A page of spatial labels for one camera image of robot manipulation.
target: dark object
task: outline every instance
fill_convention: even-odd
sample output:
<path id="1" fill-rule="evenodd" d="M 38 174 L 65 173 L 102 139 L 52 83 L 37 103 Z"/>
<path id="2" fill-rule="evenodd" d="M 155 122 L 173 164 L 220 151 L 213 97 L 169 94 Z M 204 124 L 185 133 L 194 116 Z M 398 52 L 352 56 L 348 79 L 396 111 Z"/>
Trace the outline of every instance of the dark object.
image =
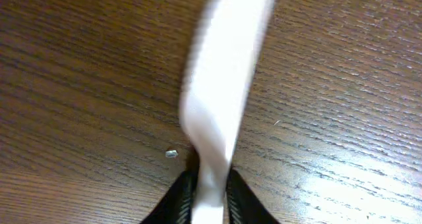
<path id="1" fill-rule="evenodd" d="M 190 223 L 197 175 L 196 169 L 183 171 L 141 224 Z M 231 169 L 227 178 L 226 192 L 230 223 L 278 223 L 234 169 Z"/>

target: wood grain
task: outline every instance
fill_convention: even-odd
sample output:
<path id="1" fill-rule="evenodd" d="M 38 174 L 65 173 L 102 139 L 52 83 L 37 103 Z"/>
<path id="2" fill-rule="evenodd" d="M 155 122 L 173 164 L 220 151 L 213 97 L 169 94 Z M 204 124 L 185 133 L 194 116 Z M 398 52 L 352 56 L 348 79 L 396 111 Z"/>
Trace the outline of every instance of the wood grain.
<path id="1" fill-rule="evenodd" d="M 0 223 L 145 217 L 205 1 L 1 0 Z M 277 1 L 233 162 L 280 222 L 422 223 L 421 2 Z"/>

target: wooden surface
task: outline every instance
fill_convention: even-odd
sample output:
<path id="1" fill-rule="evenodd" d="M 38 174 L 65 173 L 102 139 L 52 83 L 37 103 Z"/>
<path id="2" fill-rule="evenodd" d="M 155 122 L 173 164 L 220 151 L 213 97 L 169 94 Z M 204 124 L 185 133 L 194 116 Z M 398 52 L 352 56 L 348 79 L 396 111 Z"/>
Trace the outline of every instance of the wooden surface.
<path id="1" fill-rule="evenodd" d="M 204 3 L 0 1 L 0 223 L 145 217 Z M 234 164 L 280 222 L 422 223 L 421 3 L 278 0 Z"/>

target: white utensil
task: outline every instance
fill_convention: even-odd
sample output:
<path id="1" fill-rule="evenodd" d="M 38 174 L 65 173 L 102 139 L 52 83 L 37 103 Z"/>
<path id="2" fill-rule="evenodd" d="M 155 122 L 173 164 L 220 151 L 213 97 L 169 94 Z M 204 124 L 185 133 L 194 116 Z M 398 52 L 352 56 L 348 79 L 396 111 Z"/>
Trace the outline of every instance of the white utensil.
<path id="1" fill-rule="evenodd" d="M 181 93 L 180 120 L 200 157 L 193 223 L 222 223 L 224 190 L 274 0 L 210 0 Z"/>

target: small white fragment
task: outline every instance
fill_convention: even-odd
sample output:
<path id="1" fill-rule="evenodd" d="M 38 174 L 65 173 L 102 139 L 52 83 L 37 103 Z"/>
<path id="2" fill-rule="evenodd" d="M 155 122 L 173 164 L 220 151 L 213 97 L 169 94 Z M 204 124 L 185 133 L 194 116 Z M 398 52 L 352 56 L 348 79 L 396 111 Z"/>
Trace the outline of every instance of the small white fragment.
<path id="1" fill-rule="evenodd" d="M 166 157 L 167 158 L 174 158 L 177 157 L 179 154 L 177 153 L 176 150 L 168 150 L 166 151 Z"/>

